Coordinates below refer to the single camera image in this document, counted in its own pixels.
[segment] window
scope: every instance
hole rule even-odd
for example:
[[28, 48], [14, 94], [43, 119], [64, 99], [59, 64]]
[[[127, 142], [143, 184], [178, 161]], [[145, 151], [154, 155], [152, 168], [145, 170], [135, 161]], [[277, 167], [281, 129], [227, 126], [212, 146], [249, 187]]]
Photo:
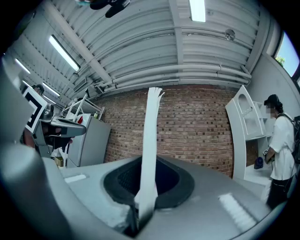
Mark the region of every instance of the window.
[[192, 21], [205, 22], [204, 0], [189, 0]]
[[298, 78], [299, 57], [287, 34], [283, 32], [283, 38], [275, 54], [276, 61], [285, 69], [291, 78]]

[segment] fluorescent ceiling light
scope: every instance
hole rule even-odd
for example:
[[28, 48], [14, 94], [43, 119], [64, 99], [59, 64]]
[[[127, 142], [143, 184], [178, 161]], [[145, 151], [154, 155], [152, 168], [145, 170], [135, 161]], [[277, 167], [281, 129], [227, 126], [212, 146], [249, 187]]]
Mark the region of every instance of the fluorescent ceiling light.
[[59, 93], [57, 93], [56, 91], [54, 91], [52, 88], [48, 87], [46, 84], [43, 83], [43, 85], [44, 85], [47, 89], [49, 89], [51, 92], [53, 92], [54, 94], [56, 94], [57, 96], [60, 96]]
[[24, 80], [23, 80], [23, 83], [25, 83], [28, 87], [30, 87], [31, 89], [33, 89], [28, 83], [26, 83]]
[[71, 57], [69, 53], [64, 49], [64, 47], [59, 43], [54, 35], [51, 35], [49, 38], [49, 42], [52, 46], [59, 52], [59, 54], [70, 64], [70, 66], [78, 71], [80, 66], [75, 62], [75, 60]]
[[43, 96], [44, 98], [46, 98], [48, 101], [53, 102], [51, 99], [47, 98], [46, 96]]
[[192, 21], [205, 22], [204, 0], [189, 0]]
[[30, 74], [30, 71], [16, 58], [16, 63], [19, 64], [28, 74]]

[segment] metal beam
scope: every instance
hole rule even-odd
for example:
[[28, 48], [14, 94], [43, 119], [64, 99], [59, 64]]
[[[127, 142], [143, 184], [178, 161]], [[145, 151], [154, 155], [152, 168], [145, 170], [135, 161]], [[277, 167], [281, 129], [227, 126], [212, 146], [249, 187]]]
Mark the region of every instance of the metal beam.
[[269, 27], [270, 27], [270, 14], [263, 6], [261, 6], [260, 20], [259, 20], [256, 39], [252, 51], [250, 53], [250, 56], [248, 58], [248, 61], [245, 65], [245, 68], [249, 71], [249, 73], [253, 71], [259, 57], [262, 54], [269, 33]]
[[76, 50], [82, 55], [85, 61], [91, 66], [91, 68], [103, 79], [105, 82], [110, 82], [112, 78], [101, 66], [101, 64], [94, 58], [93, 54], [84, 45], [81, 39], [73, 31], [68, 22], [63, 18], [57, 8], [49, 1], [43, 2], [42, 7], [45, 13], [48, 14], [55, 24], [60, 27], [62, 33], [67, 37], [70, 43], [76, 48]]
[[50, 62], [48, 62], [44, 56], [32, 45], [32, 43], [22, 34], [19, 37], [19, 43], [21, 43], [27, 51], [45, 68], [47, 68], [52, 74], [54, 74], [62, 83], [68, 85], [70, 88], [74, 88], [74, 84], [65, 78]]
[[199, 84], [199, 85], [217, 85], [217, 86], [226, 86], [226, 87], [232, 87], [232, 88], [237, 88], [240, 89], [242, 86], [242, 83], [236, 83], [236, 82], [231, 82], [231, 81], [225, 81], [225, 80], [215, 80], [215, 79], [180, 79], [179, 81], [175, 82], [163, 82], [160, 81], [158, 83], [157, 81], [155, 82], [147, 82], [144, 85], [140, 86], [128, 86], [128, 88], [123, 88], [123, 89], [116, 89], [115, 91], [111, 91], [108, 93], [101, 93], [96, 96], [91, 97], [89, 100], [93, 100], [95, 98], [98, 98], [100, 96], [110, 96], [113, 94], [117, 93], [122, 93], [122, 92], [127, 92], [127, 91], [132, 91], [132, 90], [137, 90], [137, 89], [144, 89], [144, 88], [150, 88], [150, 87], [162, 87], [162, 86], [173, 86], [173, 85], [187, 85], [187, 84]]
[[180, 17], [177, 6], [177, 1], [169, 0], [169, 7], [172, 14], [174, 23], [174, 31], [177, 46], [177, 62], [179, 65], [183, 64], [183, 41], [182, 41], [182, 28], [180, 27]]

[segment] black pants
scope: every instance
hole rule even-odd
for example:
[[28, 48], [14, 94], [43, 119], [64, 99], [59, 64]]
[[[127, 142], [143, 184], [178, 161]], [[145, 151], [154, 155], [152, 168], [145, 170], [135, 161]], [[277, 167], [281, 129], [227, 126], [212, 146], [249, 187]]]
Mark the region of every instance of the black pants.
[[272, 180], [271, 189], [267, 204], [271, 209], [274, 209], [279, 204], [287, 200], [287, 192], [290, 189], [292, 177], [287, 180]]

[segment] cardboard box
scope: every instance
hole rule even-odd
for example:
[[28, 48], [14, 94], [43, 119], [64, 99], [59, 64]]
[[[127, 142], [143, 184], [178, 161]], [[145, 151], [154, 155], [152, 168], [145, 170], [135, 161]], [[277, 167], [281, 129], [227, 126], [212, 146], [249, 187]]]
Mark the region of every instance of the cardboard box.
[[64, 166], [64, 159], [62, 157], [55, 157], [54, 161], [58, 167]]

